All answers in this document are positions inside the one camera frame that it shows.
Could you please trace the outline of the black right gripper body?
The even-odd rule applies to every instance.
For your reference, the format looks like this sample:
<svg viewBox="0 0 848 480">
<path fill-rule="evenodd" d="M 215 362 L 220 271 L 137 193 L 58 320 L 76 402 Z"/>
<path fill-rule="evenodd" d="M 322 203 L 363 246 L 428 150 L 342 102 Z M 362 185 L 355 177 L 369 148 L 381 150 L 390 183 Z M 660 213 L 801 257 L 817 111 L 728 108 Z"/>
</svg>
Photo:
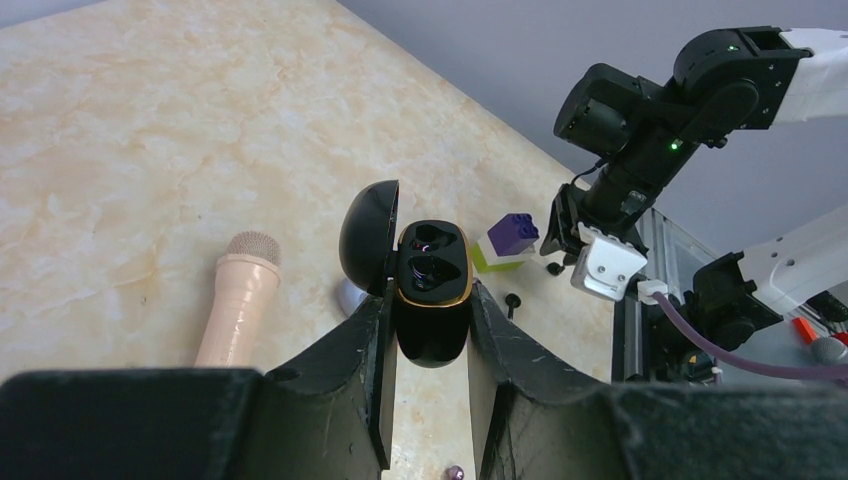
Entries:
<svg viewBox="0 0 848 480">
<path fill-rule="evenodd" d="M 562 184 L 551 206 L 547 234 L 539 247 L 541 256 L 564 252 L 576 259 L 585 242 L 580 239 L 578 226 L 592 227 L 601 233 L 623 241 L 639 253 L 647 255 L 649 248 L 643 242 L 635 223 L 628 220 L 602 221 L 583 204 L 587 191 L 570 183 Z"/>
</svg>

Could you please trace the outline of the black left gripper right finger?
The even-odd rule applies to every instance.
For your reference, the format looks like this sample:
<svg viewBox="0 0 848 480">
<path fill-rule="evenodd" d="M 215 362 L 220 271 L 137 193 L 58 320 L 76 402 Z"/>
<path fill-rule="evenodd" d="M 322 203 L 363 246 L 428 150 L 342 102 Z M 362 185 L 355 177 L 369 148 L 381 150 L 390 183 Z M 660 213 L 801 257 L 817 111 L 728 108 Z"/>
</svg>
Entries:
<svg viewBox="0 0 848 480">
<path fill-rule="evenodd" d="M 601 382 L 475 284 L 468 378 L 481 479 L 843 479 L 838 387 Z"/>
</svg>

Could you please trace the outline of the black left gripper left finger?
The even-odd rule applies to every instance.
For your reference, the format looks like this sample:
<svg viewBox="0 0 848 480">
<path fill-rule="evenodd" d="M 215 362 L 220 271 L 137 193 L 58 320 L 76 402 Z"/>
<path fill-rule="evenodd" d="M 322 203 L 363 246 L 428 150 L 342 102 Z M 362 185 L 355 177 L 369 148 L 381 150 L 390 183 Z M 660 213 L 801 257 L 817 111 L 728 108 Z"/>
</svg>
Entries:
<svg viewBox="0 0 848 480">
<path fill-rule="evenodd" d="M 5 479 L 376 479 L 380 300 L 283 365 L 32 371 L 1 388 Z"/>
</svg>

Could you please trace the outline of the black earbud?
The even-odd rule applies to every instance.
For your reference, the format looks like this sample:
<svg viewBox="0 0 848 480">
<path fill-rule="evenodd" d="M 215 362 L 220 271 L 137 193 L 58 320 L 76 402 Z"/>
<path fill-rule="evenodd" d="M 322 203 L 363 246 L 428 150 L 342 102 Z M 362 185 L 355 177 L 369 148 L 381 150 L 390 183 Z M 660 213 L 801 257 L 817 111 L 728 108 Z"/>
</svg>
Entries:
<svg viewBox="0 0 848 480">
<path fill-rule="evenodd" d="M 548 273 L 552 276 L 561 275 L 566 269 L 567 265 L 563 262 L 551 262 L 546 266 Z"/>
<path fill-rule="evenodd" d="M 515 311 L 521 306 L 522 299 L 516 293 L 508 293 L 504 301 L 507 306 L 507 319 L 512 321 L 514 319 Z"/>
</svg>

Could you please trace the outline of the black earbud charging case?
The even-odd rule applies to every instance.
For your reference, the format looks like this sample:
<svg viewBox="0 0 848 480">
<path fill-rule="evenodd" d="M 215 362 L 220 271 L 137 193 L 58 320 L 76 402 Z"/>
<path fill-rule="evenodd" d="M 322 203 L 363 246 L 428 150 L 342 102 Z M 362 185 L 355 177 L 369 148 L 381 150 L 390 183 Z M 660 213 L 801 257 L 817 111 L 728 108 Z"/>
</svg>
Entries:
<svg viewBox="0 0 848 480">
<path fill-rule="evenodd" d="M 473 275 L 463 230 L 444 220 L 397 228 L 399 183 L 384 180 L 353 199 L 339 235 L 346 277 L 376 297 L 390 296 L 390 318 L 404 356 L 423 368 L 449 365 L 470 328 Z"/>
</svg>

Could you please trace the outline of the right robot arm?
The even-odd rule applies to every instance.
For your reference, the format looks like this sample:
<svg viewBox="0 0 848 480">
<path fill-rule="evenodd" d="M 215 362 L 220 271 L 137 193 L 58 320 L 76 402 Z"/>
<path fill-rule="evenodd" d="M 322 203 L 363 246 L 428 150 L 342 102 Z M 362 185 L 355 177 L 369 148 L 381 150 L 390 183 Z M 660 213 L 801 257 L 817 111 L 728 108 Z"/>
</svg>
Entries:
<svg viewBox="0 0 848 480">
<path fill-rule="evenodd" d="M 683 47 L 664 84 L 595 64 L 566 97 L 553 132 L 597 156 L 596 180 L 588 189 L 561 186 L 541 254 L 564 252 L 572 284 L 586 293 L 619 301 L 633 292 L 651 303 L 637 276 L 648 250 L 636 225 L 698 148 L 722 148 L 737 130 L 846 113 L 841 31 L 711 30 Z M 827 291 L 846 278 L 847 210 L 839 207 L 701 268 L 684 315 L 731 351 L 801 304 L 827 315 Z"/>
</svg>

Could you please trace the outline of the grey-blue oval case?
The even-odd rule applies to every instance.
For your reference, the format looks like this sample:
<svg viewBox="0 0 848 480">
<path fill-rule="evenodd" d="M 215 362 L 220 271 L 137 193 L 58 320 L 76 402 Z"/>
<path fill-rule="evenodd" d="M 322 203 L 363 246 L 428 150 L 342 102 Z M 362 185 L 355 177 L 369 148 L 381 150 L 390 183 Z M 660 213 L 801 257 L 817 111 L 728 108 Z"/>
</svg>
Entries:
<svg viewBox="0 0 848 480">
<path fill-rule="evenodd" d="M 336 286 L 336 301 L 345 318 L 349 318 L 368 298 L 369 293 L 350 279 L 342 279 Z"/>
</svg>

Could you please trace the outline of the purple and green toy blocks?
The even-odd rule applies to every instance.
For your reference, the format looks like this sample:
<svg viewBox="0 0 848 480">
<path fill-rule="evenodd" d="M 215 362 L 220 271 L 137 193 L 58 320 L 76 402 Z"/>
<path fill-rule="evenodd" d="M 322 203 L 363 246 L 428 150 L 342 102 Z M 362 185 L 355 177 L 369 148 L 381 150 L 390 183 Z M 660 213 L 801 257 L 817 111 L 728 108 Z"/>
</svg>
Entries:
<svg viewBox="0 0 848 480">
<path fill-rule="evenodd" d="M 539 229 L 529 213 L 508 213 L 474 243 L 471 259 L 478 273 L 511 271 L 536 254 Z"/>
</svg>

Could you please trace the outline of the purple earbud pair left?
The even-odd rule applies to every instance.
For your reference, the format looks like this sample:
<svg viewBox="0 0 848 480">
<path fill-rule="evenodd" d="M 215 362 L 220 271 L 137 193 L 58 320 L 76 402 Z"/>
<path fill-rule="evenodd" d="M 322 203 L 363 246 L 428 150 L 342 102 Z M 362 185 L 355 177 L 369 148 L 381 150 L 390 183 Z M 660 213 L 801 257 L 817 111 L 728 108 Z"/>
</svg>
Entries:
<svg viewBox="0 0 848 480">
<path fill-rule="evenodd" d="M 452 465 L 445 469 L 443 473 L 444 480 L 464 480 L 465 471 L 459 465 Z"/>
</svg>

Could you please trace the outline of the aluminium frame rail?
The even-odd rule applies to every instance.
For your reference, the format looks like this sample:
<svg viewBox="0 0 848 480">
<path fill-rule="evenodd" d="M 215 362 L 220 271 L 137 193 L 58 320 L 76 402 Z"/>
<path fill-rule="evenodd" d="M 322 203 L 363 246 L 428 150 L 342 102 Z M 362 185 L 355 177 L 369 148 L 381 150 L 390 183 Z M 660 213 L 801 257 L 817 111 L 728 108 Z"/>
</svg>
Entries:
<svg viewBox="0 0 848 480">
<path fill-rule="evenodd" d="M 718 255 L 657 210 L 643 215 L 637 230 L 649 248 L 642 273 L 665 282 L 672 302 L 682 305 L 695 273 Z M 706 366 L 707 356 L 696 350 L 659 308 L 631 298 L 615 304 L 614 382 L 697 382 L 695 372 Z"/>
</svg>

